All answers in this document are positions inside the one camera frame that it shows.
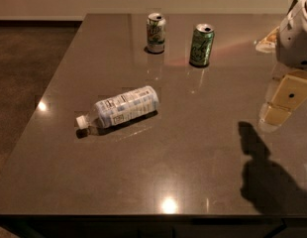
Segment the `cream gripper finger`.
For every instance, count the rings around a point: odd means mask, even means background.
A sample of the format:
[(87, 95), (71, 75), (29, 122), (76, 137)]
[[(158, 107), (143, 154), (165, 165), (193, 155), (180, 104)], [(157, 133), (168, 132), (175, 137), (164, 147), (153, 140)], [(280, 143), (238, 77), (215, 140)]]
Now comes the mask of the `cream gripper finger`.
[(259, 112), (259, 120), (271, 126), (281, 126), (291, 115), (287, 109), (264, 103)]

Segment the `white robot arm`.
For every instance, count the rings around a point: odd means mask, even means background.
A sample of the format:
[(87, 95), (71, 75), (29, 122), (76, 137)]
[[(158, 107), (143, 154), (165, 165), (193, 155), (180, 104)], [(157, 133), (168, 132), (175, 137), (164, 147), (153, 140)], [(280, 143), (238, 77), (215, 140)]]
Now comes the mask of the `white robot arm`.
[(280, 25), (256, 50), (276, 56), (258, 122), (262, 130), (274, 131), (307, 99), (307, 0), (293, 0)]

